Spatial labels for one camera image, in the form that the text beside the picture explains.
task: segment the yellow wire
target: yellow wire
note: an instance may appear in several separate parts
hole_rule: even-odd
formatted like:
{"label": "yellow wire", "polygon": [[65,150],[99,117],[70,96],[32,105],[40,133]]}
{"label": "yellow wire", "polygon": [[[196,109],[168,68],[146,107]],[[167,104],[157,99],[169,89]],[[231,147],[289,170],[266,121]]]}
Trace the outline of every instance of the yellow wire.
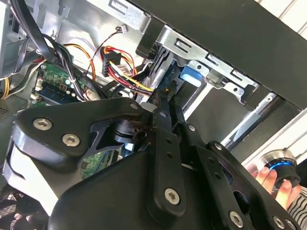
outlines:
{"label": "yellow wire", "polygon": [[5,84],[4,92],[3,92],[3,96],[1,97],[1,99],[4,99],[7,96],[7,94],[8,94],[8,78],[6,78],[4,80],[4,84]]}
{"label": "yellow wire", "polygon": [[[106,46],[105,48],[104,48],[104,53],[105,54],[108,54],[108,53],[110,53],[107,49],[109,49],[109,48],[113,48],[112,46]],[[127,54],[125,54],[125,53],[123,53],[123,52],[120,52],[119,50],[113,50],[113,51],[118,51],[119,53],[121,53],[122,54],[122,56],[124,56],[126,59],[127,59],[127,61],[129,62],[129,64],[130,65],[132,65],[133,66],[133,69],[134,69],[134,72],[135,72],[135,74],[138,74],[138,71],[136,70],[136,68],[135,68],[135,66],[134,66],[134,64],[133,64],[133,61],[131,60],[131,58],[127,55]]]}
{"label": "yellow wire", "polygon": [[80,45],[78,44],[66,44],[65,46],[72,46],[72,47],[75,47],[79,50],[81,50],[86,56],[87,58],[90,60],[90,64],[91,64],[91,67],[92,67],[92,77],[93,77],[93,81],[96,81],[96,71],[95,71],[95,65],[93,63],[93,61],[91,60],[91,56],[89,55],[89,53]]}
{"label": "yellow wire", "polygon": [[[113,67],[116,68],[116,65],[115,65],[112,61],[110,61],[110,64],[111,64]],[[128,80],[132,81],[134,84],[136,84],[136,85],[139,86],[140,88],[143,88],[143,89],[145,89],[145,90],[147,90],[147,91],[150,91],[150,92],[153,92],[153,91],[154,91],[153,89],[150,89],[150,88],[148,88],[148,87],[142,85],[141,83],[139,83],[139,82],[136,81],[135,79],[133,79],[133,78],[131,78],[131,77],[128,77],[128,76],[127,76],[126,74],[124,74],[124,73],[122,74],[122,76],[125,77],[125,78],[127,78]]]}
{"label": "yellow wire", "polygon": [[9,80],[9,78],[7,78],[6,96],[9,95],[9,92],[10,92],[10,80]]}

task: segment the striped sleeve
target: striped sleeve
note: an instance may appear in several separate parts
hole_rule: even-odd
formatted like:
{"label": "striped sleeve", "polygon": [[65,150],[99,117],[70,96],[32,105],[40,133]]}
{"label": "striped sleeve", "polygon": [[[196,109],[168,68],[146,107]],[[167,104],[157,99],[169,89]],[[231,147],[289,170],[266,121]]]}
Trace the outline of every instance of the striped sleeve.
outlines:
{"label": "striped sleeve", "polygon": [[302,187],[300,196],[291,204],[288,212],[302,230],[307,230],[307,188]]}

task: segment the metal bracket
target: metal bracket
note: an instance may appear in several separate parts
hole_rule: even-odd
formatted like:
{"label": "metal bracket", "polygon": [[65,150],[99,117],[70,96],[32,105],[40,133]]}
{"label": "metal bracket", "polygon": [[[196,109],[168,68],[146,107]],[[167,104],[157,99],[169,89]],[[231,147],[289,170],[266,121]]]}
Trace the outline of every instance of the metal bracket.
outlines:
{"label": "metal bracket", "polygon": [[144,144],[150,153],[147,207],[161,224],[170,224],[187,209],[178,137],[172,133],[167,95],[157,91],[152,129]]}
{"label": "metal bracket", "polygon": [[87,1],[141,33],[150,21],[144,11],[125,0]]}

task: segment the white wall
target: white wall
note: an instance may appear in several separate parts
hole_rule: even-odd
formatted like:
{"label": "white wall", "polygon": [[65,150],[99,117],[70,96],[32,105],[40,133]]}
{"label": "white wall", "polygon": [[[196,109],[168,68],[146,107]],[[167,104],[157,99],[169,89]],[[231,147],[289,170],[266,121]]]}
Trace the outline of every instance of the white wall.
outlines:
{"label": "white wall", "polygon": [[256,0],[275,17],[307,39],[307,0]]}

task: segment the cable connector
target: cable connector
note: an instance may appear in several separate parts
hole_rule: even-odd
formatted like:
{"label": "cable connector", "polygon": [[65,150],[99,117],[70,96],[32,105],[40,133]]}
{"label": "cable connector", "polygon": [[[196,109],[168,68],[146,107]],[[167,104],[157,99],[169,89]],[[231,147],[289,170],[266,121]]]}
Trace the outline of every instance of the cable connector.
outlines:
{"label": "cable connector", "polygon": [[127,27],[127,25],[123,24],[123,25],[121,25],[120,27],[121,27],[121,30],[122,30],[123,34],[128,33],[128,27]]}
{"label": "cable connector", "polygon": [[110,53],[105,54],[104,47],[101,48],[100,53],[103,58],[102,75],[108,77],[109,67],[111,66],[110,61],[113,62],[115,65],[120,65],[121,53],[111,51]]}

